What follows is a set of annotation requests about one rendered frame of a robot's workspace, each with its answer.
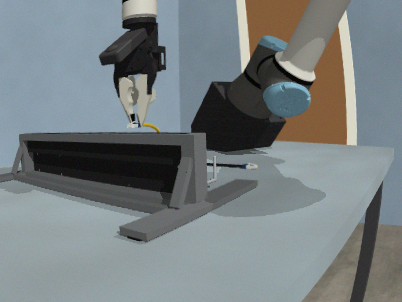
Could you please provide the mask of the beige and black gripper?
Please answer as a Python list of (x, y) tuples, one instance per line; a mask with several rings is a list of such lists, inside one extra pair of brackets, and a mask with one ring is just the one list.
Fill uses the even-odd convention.
[[(145, 28), (148, 35), (121, 63), (114, 64), (113, 75), (117, 95), (129, 122), (135, 121), (133, 106), (138, 103), (136, 115), (142, 127), (149, 105), (156, 99), (156, 91), (152, 86), (157, 71), (166, 70), (166, 49), (164, 46), (158, 46), (158, 23), (155, 17), (129, 18), (122, 22), (122, 28), (130, 30)], [(162, 65), (161, 53), (164, 53), (164, 65)], [(136, 80), (138, 90), (135, 87), (135, 78), (129, 76), (130, 74), (142, 74)]]

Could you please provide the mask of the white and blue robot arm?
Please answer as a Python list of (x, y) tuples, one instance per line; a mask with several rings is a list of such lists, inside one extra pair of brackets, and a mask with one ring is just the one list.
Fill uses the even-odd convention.
[[(311, 102), (314, 68), (350, 1), (310, 0), (289, 43), (263, 36), (244, 72), (227, 89), (231, 103), (259, 119), (304, 113)], [(122, 0), (122, 20), (134, 17), (157, 17), (157, 0)], [(121, 63), (147, 37), (145, 28), (127, 31), (99, 55), (101, 65)]]

